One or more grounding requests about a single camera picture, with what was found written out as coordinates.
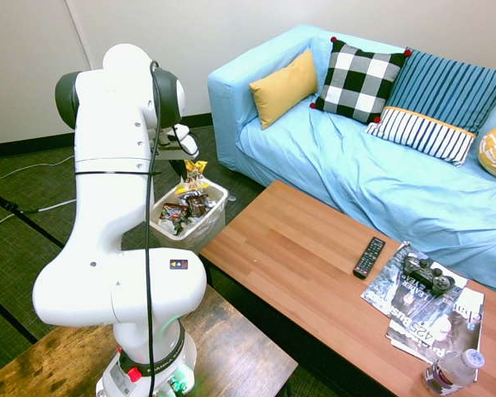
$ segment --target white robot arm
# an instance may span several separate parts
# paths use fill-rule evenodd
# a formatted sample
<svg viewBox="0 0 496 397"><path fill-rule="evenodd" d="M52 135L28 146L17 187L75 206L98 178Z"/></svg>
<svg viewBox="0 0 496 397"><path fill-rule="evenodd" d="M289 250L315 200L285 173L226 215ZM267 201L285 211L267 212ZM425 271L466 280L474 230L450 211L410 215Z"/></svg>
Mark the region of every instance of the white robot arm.
<svg viewBox="0 0 496 397"><path fill-rule="evenodd" d="M147 194L154 196L146 188L151 131L162 130L166 150L154 150L159 158L198 153L191 136L180 143L167 137L181 118L184 91L172 74L161 69L152 74L150 65L138 47L112 47L103 69L74 74L72 109L60 107L61 117L75 128L77 211L66 246L35 282L33 304L45 323L114 324L122 350L98 382L98 396L145 397L150 389L145 251L122 251L121 242L150 211L145 202ZM177 319L200 304L205 271L191 251L155 248L149 255L155 391L165 397L186 394L194 385L196 348Z"/></svg>

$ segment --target magazine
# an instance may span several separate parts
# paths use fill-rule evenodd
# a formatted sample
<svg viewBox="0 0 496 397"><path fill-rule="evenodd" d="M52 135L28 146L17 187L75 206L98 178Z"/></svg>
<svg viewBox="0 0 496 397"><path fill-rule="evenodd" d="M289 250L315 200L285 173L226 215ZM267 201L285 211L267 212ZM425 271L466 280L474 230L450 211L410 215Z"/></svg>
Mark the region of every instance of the magazine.
<svg viewBox="0 0 496 397"><path fill-rule="evenodd" d="M426 344L393 320L386 336L392 345L422 360L433 363L448 352L479 350L484 312L484 294L464 288L450 313L439 318L430 330L434 342Z"/></svg>
<svg viewBox="0 0 496 397"><path fill-rule="evenodd" d="M432 294L422 282L403 273L404 258L409 253L428 260L425 254L404 242L361 296L390 317L392 323L430 346L438 337L433 325L452 311L467 279L433 261L432 268L452 277L455 285L444 294Z"/></svg>

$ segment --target water bottle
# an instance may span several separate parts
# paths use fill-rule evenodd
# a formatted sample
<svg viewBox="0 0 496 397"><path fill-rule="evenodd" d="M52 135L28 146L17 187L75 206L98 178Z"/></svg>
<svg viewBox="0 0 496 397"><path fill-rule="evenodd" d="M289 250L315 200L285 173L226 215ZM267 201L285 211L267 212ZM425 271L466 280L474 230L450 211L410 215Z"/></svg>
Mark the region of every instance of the water bottle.
<svg viewBox="0 0 496 397"><path fill-rule="evenodd" d="M450 352L424 371L422 383L433 394L451 395L474 382L476 370L484 363L485 359L475 349Z"/></svg>

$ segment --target remote control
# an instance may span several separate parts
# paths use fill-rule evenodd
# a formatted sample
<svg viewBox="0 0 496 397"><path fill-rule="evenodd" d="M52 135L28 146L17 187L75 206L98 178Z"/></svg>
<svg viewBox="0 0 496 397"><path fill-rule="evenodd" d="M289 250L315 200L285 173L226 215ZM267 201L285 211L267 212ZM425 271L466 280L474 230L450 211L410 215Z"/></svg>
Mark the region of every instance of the remote control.
<svg viewBox="0 0 496 397"><path fill-rule="evenodd" d="M353 269L353 275L362 280L370 275L371 268L377 261L377 258L379 257L380 252L384 248L385 244L386 243L379 238L373 237L367 248L365 248L365 251L356 264L355 269Z"/></svg>

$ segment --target white striped pillow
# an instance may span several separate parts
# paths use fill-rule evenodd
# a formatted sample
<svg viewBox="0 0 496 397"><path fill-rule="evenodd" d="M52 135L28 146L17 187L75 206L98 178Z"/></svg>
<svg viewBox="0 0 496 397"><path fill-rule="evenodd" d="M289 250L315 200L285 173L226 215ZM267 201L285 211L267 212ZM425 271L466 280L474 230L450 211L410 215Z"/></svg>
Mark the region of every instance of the white striped pillow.
<svg viewBox="0 0 496 397"><path fill-rule="evenodd" d="M461 167L475 134L420 113L387 106L365 132Z"/></svg>

